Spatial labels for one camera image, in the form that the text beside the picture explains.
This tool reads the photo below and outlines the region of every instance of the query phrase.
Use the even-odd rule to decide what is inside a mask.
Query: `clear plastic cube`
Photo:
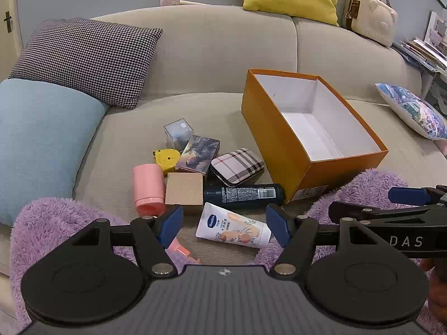
[[[165,126],[166,145],[180,153],[185,149],[194,131],[185,119],[179,119]]]

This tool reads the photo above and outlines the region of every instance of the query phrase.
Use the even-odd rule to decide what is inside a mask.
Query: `blue clamp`
[[[295,228],[293,218],[277,205],[270,204],[265,210],[265,220],[279,245],[285,248],[290,243],[292,231]]]
[[[432,201],[431,195],[423,188],[398,188],[388,191],[388,199],[392,203],[424,206]]]
[[[174,210],[166,212],[157,219],[156,238],[163,248],[168,248],[183,224],[183,208],[176,205]]]

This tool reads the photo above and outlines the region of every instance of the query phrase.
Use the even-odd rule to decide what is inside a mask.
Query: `orange box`
[[[250,69],[242,114],[285,203],[339,187],[388,153],[355,109],[314,75]]]

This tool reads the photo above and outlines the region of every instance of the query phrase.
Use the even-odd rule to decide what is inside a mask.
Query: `blue patterned pillow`
[[[377,83],[388,105],[414,131],[431,140],[447,139],[445,120],[430,105],[408,89]]]

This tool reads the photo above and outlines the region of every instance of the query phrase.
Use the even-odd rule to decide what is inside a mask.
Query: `white lotion tube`
[[[212,241],[264,248],[271,231],[266,223],[243,217],[211,203],[205,203],[196,237]]]

